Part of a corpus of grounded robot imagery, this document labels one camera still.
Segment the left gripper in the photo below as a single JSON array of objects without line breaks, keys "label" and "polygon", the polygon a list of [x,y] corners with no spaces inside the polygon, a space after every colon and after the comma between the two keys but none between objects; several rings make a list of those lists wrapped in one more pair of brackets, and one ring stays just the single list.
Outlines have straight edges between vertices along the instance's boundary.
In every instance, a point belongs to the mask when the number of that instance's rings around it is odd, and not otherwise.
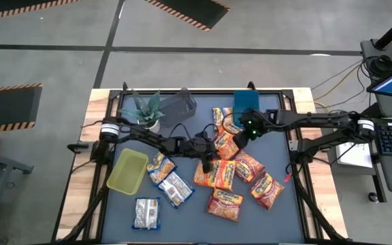
[{"label": "left gripper", "polygon": [[180,150],[183,157],[201,159],[203,172],[210,173],[213,170],[213,159],[218,158],[218,152],[213,140],[210,145],[194,144],[192,139],[184,140],[180,143]]}]

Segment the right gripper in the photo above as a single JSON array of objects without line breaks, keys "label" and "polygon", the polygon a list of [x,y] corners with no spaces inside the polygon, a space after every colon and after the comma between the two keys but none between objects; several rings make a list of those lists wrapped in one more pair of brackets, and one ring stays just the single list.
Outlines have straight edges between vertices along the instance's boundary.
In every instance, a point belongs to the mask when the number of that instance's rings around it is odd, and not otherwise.
[{"label": "right gripper", "polygon": [[244,131],[233,136],[233,140],[239,149],[248,145],[249,140],[255,140],[267,133],[266,117],[259,111],[251,110],[242,115]]}]

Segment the orange chicken noodle pack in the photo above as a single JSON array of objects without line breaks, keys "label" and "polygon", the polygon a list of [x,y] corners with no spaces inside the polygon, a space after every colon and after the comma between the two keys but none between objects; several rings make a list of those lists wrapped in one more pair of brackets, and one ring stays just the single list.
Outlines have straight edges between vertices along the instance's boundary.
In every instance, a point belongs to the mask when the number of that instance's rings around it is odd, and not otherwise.
[{"label": "orange chicken noodle pack", "polygon": [[216,147],[221,159],[233,160],[239,153],[240,149],[233,140],[234,136],[234,133],[229,133],[223,127],[217,128],[214,146]]},{"label": "orange chicken noodle pack", "polygon": [[233,190],[233,178],[235,175],[235,161],[218,160],[214,162],[215,184],[218,189]]},{"label": "orange chicken noodle pack", "polygon": [[213,163],[213,170],[210,173],[204,173],[202,162],[198,162],[197,169],[195,171],[195,175],[193,181],[195,184],[201,186],[215,187],[216,186],[216,174],[218,171],[219,160],[215,160]]},{"label": "orange chicken noodle pack", "polygon": [[227,113],[223,116],[223,118],[220,120],[220,125],[221,127],[230,134],[237,134],[242,131],[241,128],[235,125],[234,119],[233,119],[233,113]]}]

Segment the red roast beef noodle pack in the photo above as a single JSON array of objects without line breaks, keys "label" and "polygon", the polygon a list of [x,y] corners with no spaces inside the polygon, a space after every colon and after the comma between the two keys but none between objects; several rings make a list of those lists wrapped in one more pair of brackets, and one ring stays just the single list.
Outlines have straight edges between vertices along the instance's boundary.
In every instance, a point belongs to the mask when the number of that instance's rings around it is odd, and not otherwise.
[{"label": "red roast beef noodle pack", "polygon": [[209,198],[207,213],[238,222],[244,197],[221,189],[214,189]]},{"label": "red roast beef noodle pack", "polygon": [[265,209],[270,210],[276,198],[281,194],[284,187],[278,181],[273,179],[267,172],[257,180],[252,186],[250,194]]},{"label": "red roast beef noodle pack", "polygon": [[240,151],[234,158],[235,174],[245,183],[251,183],[263,172],[265,166],[244,151]]}]

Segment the teal plastic bin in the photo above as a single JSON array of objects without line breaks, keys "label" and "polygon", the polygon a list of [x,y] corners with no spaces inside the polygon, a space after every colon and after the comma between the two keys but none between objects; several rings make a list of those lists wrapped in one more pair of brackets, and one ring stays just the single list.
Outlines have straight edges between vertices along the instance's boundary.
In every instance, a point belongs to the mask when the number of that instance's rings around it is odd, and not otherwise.
[{"label": "teal plastic bin", "polygon": [[248,110],[259,110],[259,93],[254,90],[235,91],[233,102],[234,125],[242,128],[241,115]]}]

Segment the grey translucent plastic bin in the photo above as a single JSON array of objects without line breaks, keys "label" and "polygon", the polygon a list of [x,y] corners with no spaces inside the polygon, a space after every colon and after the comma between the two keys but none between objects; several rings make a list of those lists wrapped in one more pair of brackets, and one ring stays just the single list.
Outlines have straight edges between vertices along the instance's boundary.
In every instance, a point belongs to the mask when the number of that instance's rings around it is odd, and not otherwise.
[{"label": "grey translucent plastic bin", "polygon": [[187,88],[181,88],[176,94],[161,99],[159,110],[164,114],[160,118],[161,125],[173,127],[195,115],[197,102]]}]

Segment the grey-blue table mat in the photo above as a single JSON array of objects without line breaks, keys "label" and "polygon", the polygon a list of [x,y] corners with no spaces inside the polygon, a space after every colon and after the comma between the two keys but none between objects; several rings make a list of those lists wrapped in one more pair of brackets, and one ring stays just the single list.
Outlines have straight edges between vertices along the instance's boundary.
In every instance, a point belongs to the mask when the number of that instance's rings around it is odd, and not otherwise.
[{"label": "grey-blue table mat", "polygon": [[[213,123],[212,108],[233,107],[231,94],[193,95],[197,110],[183,124],[191,137]],[[270,210],[266,210],[250,194],[253,184],[247,184],[237,176],[233,191],[244,196],[238,222],[207,213],[207,204],[213,188],[193,182],[198,159],[173,158],[178,175],[194,189],[192,196],[178,208],[173,207],[164,194],[154,186],[148,174],[136,194],[126,195],[110,190],[101,241],[116,242],[191,242],[191,243],[302,243],[302,222],[297,207],[294,182],[284,183],[285,167],[289,163],[287,139],[284,133],[271,132],[250,141],[244,152],[265,166],[273,179],[284,186]],[[132,229],[135,216],[135,199],[160,197],[158,230]]]}]

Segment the yellow translucent plastic bin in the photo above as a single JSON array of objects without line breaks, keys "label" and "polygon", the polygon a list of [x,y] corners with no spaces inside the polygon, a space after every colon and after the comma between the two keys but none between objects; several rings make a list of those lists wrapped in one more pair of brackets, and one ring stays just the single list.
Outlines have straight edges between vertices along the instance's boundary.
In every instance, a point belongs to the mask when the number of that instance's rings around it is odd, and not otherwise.
[{"label": "yellow translucent plastic bin", "polygon": [[136,194],[146,173],[147,164],[146,154],[124,148],[106,182],[107,187],[126,195]]}]

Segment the green plant in white pot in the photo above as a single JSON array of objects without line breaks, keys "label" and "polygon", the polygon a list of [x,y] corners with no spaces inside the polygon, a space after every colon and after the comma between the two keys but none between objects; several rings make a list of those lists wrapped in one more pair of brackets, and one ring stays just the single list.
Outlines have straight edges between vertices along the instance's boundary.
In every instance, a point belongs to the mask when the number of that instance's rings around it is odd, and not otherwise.
[{"label": "green plant in white pot", "polygon": [[138,125],[153,132],[158,133],[161,129],[160,119],[165,115],[160,111],[160,96],[161,92],[157,91],[146,102],[142,96],[135,90],[133,92],[133,101],[135,109],[120,109],[119,112],[125,116],[130,116],[136,119]]}]

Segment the white paper sheet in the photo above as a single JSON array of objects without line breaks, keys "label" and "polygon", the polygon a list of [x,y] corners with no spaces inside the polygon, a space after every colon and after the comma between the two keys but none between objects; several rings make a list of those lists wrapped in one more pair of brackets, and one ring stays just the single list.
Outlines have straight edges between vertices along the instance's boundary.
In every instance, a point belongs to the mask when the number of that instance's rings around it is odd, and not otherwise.
[{"label": "white paper sheet", "polygon": [[336,146],[337,163],[356,167],[372,168],[369,144],[348,142]]}]

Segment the black hazard-striped floor mat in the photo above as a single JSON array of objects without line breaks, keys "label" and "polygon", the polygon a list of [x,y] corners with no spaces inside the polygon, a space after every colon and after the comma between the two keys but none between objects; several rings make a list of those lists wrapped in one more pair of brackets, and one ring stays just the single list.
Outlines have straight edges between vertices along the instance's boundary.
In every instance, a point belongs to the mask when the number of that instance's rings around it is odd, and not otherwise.
[{"label": "black hazard-striped floor mat", "polygon": [[43,84],[0,87],[0,132],[35,126]]},{"label": "black hazard-striped floor mat", "polygon": [[210,31],[229,12],[230,7],[217,0],[144,0],[202,31]]},{"label": "black hazard-striped floor mat", "polygon": [[0,18],[77,1],[79,0],[0,0]]}]

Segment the grey equipment box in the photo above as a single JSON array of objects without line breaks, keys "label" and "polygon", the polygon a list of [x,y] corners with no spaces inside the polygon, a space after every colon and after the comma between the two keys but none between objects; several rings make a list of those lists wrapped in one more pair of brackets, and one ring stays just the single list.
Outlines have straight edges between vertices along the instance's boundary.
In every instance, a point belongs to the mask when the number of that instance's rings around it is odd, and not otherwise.
[{"label": "grey equipment box", "polygon": [[370,68],[372,61],[376,57],[382,55],[388,56],[392,62],[392,42],[382,50],[376,49],[374,47],[374,42],[376,42],[376,39],[365,40],[360,43],[362,57],[365,59],[365,64],[368,69]]}]

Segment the black aluminium rig frame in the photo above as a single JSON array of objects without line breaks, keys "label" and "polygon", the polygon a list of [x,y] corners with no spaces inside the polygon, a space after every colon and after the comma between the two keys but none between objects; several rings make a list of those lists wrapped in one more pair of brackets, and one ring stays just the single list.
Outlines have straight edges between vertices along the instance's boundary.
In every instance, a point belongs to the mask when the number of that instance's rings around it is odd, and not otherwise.
[{"label": "black aluminium rig frame", "polygon": [[[211,94],[231,94],[235,90],[245,90],[247,88],[188,88],[192,95],[211,95]],[[123,106],[134,106],[132,98],[129,99],[131,89],[120,98],[119,91],[121,88],[97,88],[92,89],[88,101],[87,109],[85,109],[84,124],[90,124],[97,120],[101,120],[107,113],[120,115],[116,112],[116,107],[120,109]],[[314,110],[314,102],[310,88],[258,88],[260,92],[260,104],[263,108],[286,108],[291,106],[293,110],[299,109],[301,113]],[[80,234],[79,240],[72,242],[60,242],[57,240],[65,237],[73,228],[74,224],[81,219],[87,206],[93,201],[93,195],[104,176],[107,176],[111,170],[109,165],[100,165],[96,167],[94,163],[81,167],[73,174],[69,175],[64,198],[61,203],[59,217],[52,234],[50,245],[92,245],[102,244],[103,224],[105,221],[105,212],[107,208],[109,192],[105,192],[103,196],[104,205],[100,203],[95,212],[92,214],[86,227],[90,227],[93,231],[89,231],[86,235]],[[333,181],[333,173],[327,163],[315,161],[309,166],[304,167],[301,171],[303,185],[307,190],[312,190],[313,199],[321,208],[322,214],[336,231],[347,238],[346,225],[342,215],[339,198],[335,183]],[[311,237],[324,237],[327,234],[320,227],[320,231],[315,231],[318,224],[317,219],[312,217],[308,206],[296,195],[297,207],[302,222],[302,231],[304,235],[303,242]],[[116,242],[104,244],[154,244],[154,242]],[[158,242],[163,244],[220,244],[220,243],[191,243],[191,242]]]}]

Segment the black clamp bracket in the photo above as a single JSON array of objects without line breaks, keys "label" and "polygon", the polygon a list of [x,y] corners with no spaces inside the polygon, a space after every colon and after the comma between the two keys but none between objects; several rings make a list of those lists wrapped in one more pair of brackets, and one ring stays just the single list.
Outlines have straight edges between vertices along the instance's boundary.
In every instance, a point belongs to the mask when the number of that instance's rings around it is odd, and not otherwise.
[{"label": "black clamp bracket", "polygon": [[68,144],[67,148],[74,154],[80,154],[83,152],[88,152],[90,149],[89,143],[77,142],[75,144]]}]

